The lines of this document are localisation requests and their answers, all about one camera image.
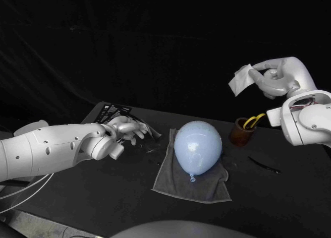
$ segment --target yellow object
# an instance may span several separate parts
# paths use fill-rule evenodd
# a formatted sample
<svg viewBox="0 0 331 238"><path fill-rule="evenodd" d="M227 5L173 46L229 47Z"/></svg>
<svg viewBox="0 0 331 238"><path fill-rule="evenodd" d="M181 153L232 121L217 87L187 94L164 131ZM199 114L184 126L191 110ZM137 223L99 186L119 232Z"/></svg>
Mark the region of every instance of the yellow object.
<svg viewBox="0 0 331 238"><path fill-rule="evenodd" d="M249 126L249 128L252 128L252 127L256 125L259 119L261 119L263 116L265 116L265 113L261 113L256 117L250 117L250 118L248 119L245 125L243 125L243 129L246 129L248 123L249 123L252 120L255 120L253 123L252 123L250 126Z"/></svg>

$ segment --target light blue balloon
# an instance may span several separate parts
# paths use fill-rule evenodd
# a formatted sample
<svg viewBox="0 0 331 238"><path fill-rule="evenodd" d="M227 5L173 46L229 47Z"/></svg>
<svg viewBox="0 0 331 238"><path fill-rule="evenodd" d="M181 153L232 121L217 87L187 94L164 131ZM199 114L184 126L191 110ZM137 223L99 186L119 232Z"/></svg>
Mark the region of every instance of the light blue balloon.
<svg viewBox="0 0 331 238"><path fill-rule="evenodd" d="M194 175L203 174L216 164L222 148L217 130L209 123L196 120L181 127L174 139L174 153L191 182Z"/></svg>

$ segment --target table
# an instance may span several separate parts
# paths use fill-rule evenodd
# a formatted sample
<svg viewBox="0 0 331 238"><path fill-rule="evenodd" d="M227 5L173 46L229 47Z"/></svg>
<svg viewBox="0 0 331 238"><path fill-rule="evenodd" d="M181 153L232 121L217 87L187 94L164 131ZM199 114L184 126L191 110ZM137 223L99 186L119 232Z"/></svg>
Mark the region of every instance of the table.
<svg viewBox="0 0 331 238"><path fill-rule="evenodd" d="M83 123L95 120L102 105ZM118 160L83 161L54 173L18 210L103 237L160 220L210 223L256 237L331 237L331 159L321 145L292 146L282 131L259 127L249 144L238 148L227 139L230 122L141 108L132 114L163 134L158 142L145 138L137 147L125 142ZM151 191L168 130L193 120L210 123L222 136L232 202L200 204ZM282 174L261 168L248 155Z"/></svg>

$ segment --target black backdrop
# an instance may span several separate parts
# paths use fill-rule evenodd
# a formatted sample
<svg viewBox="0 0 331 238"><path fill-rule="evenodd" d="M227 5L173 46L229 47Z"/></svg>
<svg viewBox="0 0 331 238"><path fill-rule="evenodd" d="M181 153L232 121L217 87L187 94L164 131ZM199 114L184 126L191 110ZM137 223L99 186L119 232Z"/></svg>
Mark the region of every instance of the black backdrop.
<svg viewBox="0 0 331 238"><path fill-rule="evenodd" d="M288 56L331 92L331 1L308 4L0 0L1 126L79 123L99 101L233 121L285 100L235 98L235 71Z"/></svg>

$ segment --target brown cup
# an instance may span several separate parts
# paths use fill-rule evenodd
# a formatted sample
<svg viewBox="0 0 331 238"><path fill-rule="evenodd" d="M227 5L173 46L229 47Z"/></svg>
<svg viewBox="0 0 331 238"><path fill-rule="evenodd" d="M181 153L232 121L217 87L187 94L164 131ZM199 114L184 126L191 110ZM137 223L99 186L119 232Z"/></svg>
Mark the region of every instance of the brown cup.
<svg viewBox="0 0 331 238"><path fill-rule="evenodd" d="M246 123L248 118L238 118L235 122L235 126L232 128L232 132L229 135L230 142L236 146L245 146L249 142L250 136L255 132L256 127L245 130L243 125Z"/></svg>

